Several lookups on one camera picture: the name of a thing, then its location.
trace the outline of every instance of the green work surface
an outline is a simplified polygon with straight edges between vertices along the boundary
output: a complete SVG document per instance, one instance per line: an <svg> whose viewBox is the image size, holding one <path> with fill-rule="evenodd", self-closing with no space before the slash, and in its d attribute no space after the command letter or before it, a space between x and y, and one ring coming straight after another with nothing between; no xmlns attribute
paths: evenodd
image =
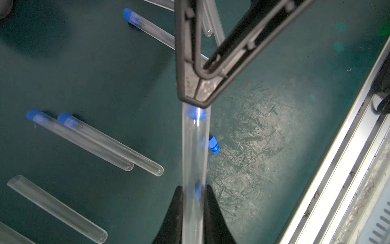
<svg viewBox="0 0 390 244"><path fill-rule="evenodd" d="M227 34L248 1L217 0ZM173 34L174 13L142 0L16 0L0 21L0 221L37 244L93 243L14 192L22 174L108 232L151 243L181 184L174 51L122 18ZM239 244L271 244L389 32L389 1L317 0L212 106L208 182ZM203 38L205 55L216 48ZM25 118L62 112L161 164L125 172Z"/></svg>

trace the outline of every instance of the dark green table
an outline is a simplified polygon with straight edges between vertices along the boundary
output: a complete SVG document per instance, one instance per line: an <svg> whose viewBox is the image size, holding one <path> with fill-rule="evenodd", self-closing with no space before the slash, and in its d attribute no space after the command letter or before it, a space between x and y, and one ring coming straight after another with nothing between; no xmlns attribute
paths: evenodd
<svg viewBox="0 0 390 244"><path fill-rule="evenodd" d="M225 33L250 2L217 0ZM122 18L170 33L174 14L141 0L16 0L0 21L0 221L37 244L93 243L6 186L22 174L108 232L150 243L181 184L174 52ZM317 0L212 107L208 182L238 243L271 244L389 32L388 1ZM204 38L204 54L216 48ZM160 163L125 172L25 118L80 119Z"/></svg>

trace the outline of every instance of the blue cap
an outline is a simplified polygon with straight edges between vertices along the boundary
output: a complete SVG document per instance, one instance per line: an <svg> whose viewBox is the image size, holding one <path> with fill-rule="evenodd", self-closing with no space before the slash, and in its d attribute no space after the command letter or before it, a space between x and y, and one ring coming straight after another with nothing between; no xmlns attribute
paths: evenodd
<svg viewBox="0 0 390 244"><path fill-rule="evenodd" d="M39 109L32 109L26 113L26 118L37 122L38 124L44 124L48 121L47 116Z"/></svg>
<svg viewBox="0 0 390 244"><path fill-rule="evenodd" d="M60 114L57 120L60 124L70 128L76 127L78 125L77 119L66 112Z"/></svg>
<svg viewBox="0 0 390 244"><path fill-rule="evenodd" d="M213 153L219 153L221 150L221 148L218 146L217 139L213 135L209 137L209 149L213 151Z"/></svg>
<svg viewBox="0 0 390 244"><path fill-rule="evenodd" d="M192 105L190 105L186 114L190 119L198 119L198 115L199 120L207 117L207 111L205 109L201 109Z"/></svg>
<svg viewBox="0 0 390 244"><path fill-rule="evenodd" d="M26 118L33 120L35 115L41 114L42 112L39 109L32 109L26 113Z"/></svg>
<svg viewBox="0 0 390 244"><path fill-rule="evenodd" d="M129 8L125 8L123 10L123 19L129 22L130 24L133 25L139 25L140 24L140 19L138 14L136 14L133 10Z"/></svg>

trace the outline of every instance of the capped test tube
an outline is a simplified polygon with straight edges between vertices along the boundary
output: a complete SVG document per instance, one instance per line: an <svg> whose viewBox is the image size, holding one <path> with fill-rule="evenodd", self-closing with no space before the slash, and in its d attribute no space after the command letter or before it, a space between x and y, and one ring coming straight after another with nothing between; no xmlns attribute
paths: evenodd
<svg viewBox="0 0 390 244"><path fill-rule="evenodd" d="M202 244L211 107L183 103L182 244Z"/></svg>
<svg viewBox="0 0 390 244"><path fill-rule="evenodd" d="M129 8L125 8L123 11L123 19L129 22L130 24L136 26L146 34L154 37L165 45L169 46L175 50L175 37L161 29L157 25L153 24L149 20L139 16L136 12L132 11ZM202 54L202 62L205 63L209 60L208 57Z"/></svg>
<svg viewBox="0 0 390 244"><path fill-rule="evenodd" d="M164 9L175 11L175 1L174 0L144 0L145 2L160 6ZM206 14L206 5L203 2L203 17L202 17L202 29L205 36L210 37L213 34L213 29L211 28L211 20L209 15Z"/></svg>
<svg viewBox="0 0 390 244"><path fill-rule="evenodd" d="M164 172L164 168L161 165L143 156L142 154L137 153L128 146L118 142L117 140L98 131L97 129L89 126L88 124L71 116L68 113L60 114L57 120L60 124L69 128L78 135L91 140L92 142L106 148L109 151L114 152L117 155L120 155L126 160L140 166L144 170L156 176L161 176Z"/></svg>
<svg viewBox="0 0 390 244"><path fill-rule="evenodd" d="M28 111L26 117L125 171L130 171L134 167L134 164L130 162L129 159L122 157L116 152L110 151L107 148L102 147L83 136L80 136L71 129L60 125L57 120L53 119L47 114L42 113L38 109Z"/></svg>
<svg viewBox="0 0 390 244"><path fill-rule="evenodd" d="M0 243L1 244L35 244L20 233L9 228L0 222Z"/></svg>
<svg viewBox="0 0 390 244"><path fill-rule="evenodd" d="M22 175L17 175L10 179L7 186L92 241L98 244L106 241L107 232L105 230L69 208Z"/></svg>

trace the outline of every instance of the glass tube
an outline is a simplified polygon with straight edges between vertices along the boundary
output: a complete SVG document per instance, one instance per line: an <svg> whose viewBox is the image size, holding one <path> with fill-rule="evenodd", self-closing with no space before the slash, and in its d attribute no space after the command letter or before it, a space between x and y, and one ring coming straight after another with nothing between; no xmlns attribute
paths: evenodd
<svg viewBox="0 0 390 244"><path fill-rule="evenodd" d="M160 6L164 9L168 9L170 11L175 11L175 2L173 0L144 0L145 2ZM203 17L202 17L202 29L205 36L210 37L213 34L213 30L211 28L211 21L209 16L205 13L206 7L205 3L203 3Z"/></svg>
<svg viewBox="0 0 390 244"><path fill-rule="evenodd" d="M156 176L161 176L164 172L164 168L161 165L143 156L142 154L137 153L128 146L118 142L117 140L98 131L97 129L89 126L88 124L71 116L68 113L60 114L57 120L60 122L60 124L76 132L80 136L85 137L88 140L91 140L93 143L96 143L114 152L115 154L120 155L126 160L140 166L144 170Z"/></svg>
<svg viewBox="0 0 390 244"><path fill-rule="evenodd" d="M175 50L175 37L161 29L157 25L153 24L149 20L139 16L129 8L125 8L123 11L123 18L130 24L136 26L146 34L154 37L165 45ZM202 54L202 62L205 63L209 58Z"/></svg>
<svg viewBox="0 0 390 244"><path fill-rule="evenodd" d="M203 34L210 37L213 34L213 27L211 24L210 15L207 14L206 3L203 1L203 16L202 16L202 29Z"/></svg>
<svg viewBox="0 0 390 244"><path fill-rule="evenodd" d="M93 153L94 155L106 160L107 162L125 170L130 171L133 169L134 164L130 162L128 158L122 157L114 151L110 151L107 148L104 148L85 137L82 137L72 131L71 129L60 125L60 123L48 116L47 114L42 113L37 109L28 111L26 117L46 129L56 133L57 135L67 139L68 141L76 144L77 146Z"/></svg>
<svg viewBox="0 0 390 244"><path fill-rule="evenodd" d="M183 103L182 244L203 244L203 205L211 107Z"/></svg>
<svg viewBox="0 0 390 244"><path fill-rule="evenodd" d="M35 244L20 233L9 228L0 222L0 243L1 244Z"/></svg>
<svg viewBox="0 0 390 244"><path fill-rule="evenodd" d="M160 6L164 9L175 11L175 1L173 0L144 0L145 2Z"/></svg>
<svg viewBox="0 0 390 244"><path fill-rule="evenodd" d="M211 22L211 28L214 33L215 41L217 42L217 45L220 46L221 43L225 40L225 33L223 32L221 20L219 18L215 1L203 0L203 4L205 7L205 11L203 11L203 13L206 13L206 15L208 15L208 18Z"/></svg>
<svg viewBox="0 0 390 244"><path fill-rule="evenodd" d="M92 241L99 244L106 241L107 232L105 230L87 220L22 175L17 175L10 179L7 186Z"/></svg>

